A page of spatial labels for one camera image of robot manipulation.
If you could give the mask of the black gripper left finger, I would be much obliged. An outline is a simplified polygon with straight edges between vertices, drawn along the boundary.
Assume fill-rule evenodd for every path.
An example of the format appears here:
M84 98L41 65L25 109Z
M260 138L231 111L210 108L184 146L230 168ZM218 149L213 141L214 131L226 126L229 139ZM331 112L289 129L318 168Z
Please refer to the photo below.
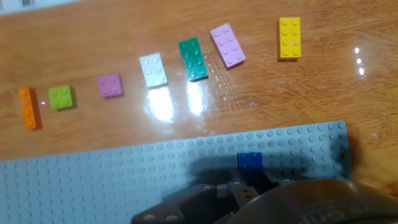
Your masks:
M131 219L133 224L225 224L259 194L241 181L200 184Z

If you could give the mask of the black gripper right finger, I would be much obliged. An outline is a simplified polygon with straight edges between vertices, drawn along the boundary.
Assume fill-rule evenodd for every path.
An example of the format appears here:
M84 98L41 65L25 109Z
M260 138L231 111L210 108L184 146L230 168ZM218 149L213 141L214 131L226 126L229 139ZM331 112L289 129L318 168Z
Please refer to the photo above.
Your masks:
M265 173L265 175L275 187L281 187L292 183L292 180L290 179L283 179L280 177L276 177L271 173L269 174Z

